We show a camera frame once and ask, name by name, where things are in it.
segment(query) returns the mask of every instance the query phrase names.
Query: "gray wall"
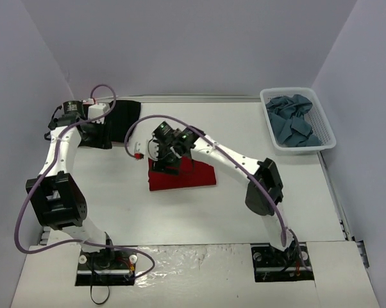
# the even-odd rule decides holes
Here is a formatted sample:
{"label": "gray wall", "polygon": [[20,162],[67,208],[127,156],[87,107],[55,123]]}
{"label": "gray wall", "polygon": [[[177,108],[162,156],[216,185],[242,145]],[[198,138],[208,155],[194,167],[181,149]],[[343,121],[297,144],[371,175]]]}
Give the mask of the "gray wall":
{"label": "gray wall", "polygon": [[[0,308],[9,307],[25,255],[13,243],[25,181],[38,175],[48,143],[43,133],[55,106],[71,97],[57,63],[19,0],[0,1]],[[25,247],[39,225],[29,207]]]}
{"label": "gray wall", "polygon": [[337,139],[324,158],[386,307],[386,0],[358,0],[314,89]]}
{"label": "gray wall", "polygon": [[356,0],[22,2],[85,96],[310,87]]}

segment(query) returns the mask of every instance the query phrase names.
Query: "white table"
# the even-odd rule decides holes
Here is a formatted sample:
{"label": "white table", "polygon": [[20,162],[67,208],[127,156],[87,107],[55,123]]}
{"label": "white table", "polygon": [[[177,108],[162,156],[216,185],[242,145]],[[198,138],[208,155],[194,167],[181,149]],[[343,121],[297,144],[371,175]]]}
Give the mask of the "white table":
{"label": "white table", "polygon": [[[215,187],[149,192],[147,162],[118,147],[79,149],[73,176],[92,220],[114,243],[141,246],[158,263],[136,286],[112,288],[105,307],[377,307],[355,243],[344,241],[317,155],[277,157],[260,103],[143,104],[141,116],[148,114],[179,117],[245,156],[277,163],[283,207],[308,242],[315,282],[254,282],[248,243],[265,243],[267,235],[244,205],[245,188],[224,174]],[[149,138],[160,122],[141,123],[132,141]],[[64,238],[52,231],[49,242]],[[93,307],[88,287],[74,287],[79,251],[70,244],[27,256],[12,307]],[[138,271],[148,266],[141,257]]]}

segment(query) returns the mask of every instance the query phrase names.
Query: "white laundry basket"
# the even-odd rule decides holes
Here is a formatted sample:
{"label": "white laundry basket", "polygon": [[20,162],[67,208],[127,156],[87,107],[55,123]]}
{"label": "white laundry basket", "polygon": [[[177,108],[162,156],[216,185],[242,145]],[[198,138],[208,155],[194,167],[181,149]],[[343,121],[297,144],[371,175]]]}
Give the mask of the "white laundry basket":
{"label": "white laundry basket", "polygon": [[[304,119],[306,122],[310,123],[313,128],[313,133],[316,135],[322,142],[321,146],[305,146],[305,147],[288,147],[284,144],[278,144],[276,137],[273,134],[273,129],[271,127],[269,115],[267,113],[266,104],[270,102],[272,98],[278,96],[289,96],[292,97],[295,94],[300,94],[308,98],[312,103],[313,107],[311,110],[305,114]],[[260,98],[263,103],[263,110],[265,120],[267,121],[267,126],[269,127],[269,132],[271,140],[274,145],[274,149],[278,155],[299,155],[299,154],[311,154],[317,153],[322,150],[331,149],[335,147],[335,137],[333,130],[327,120],[326,114],[324,113],[323,108],[321,107],[320,101],[315,94],[315,92],[310,88],[272,88],[265,89],[260,92]]]}

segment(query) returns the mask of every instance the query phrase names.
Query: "crumpled cloth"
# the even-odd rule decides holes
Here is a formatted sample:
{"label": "crumpled cloth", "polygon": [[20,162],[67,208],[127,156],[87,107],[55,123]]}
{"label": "crumpled cloth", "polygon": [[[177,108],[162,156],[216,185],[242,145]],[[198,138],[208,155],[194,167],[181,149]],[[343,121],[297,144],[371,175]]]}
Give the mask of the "crumpled cloth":
{"label": "crumpled cloth", "polygon": [[278,143],[290,147],[320,146],[321,140],[313,134],[304,115],[310,111],[313,103],[302,95],[292,98],[280,96],[272,98],[266,104],[274,136]]}

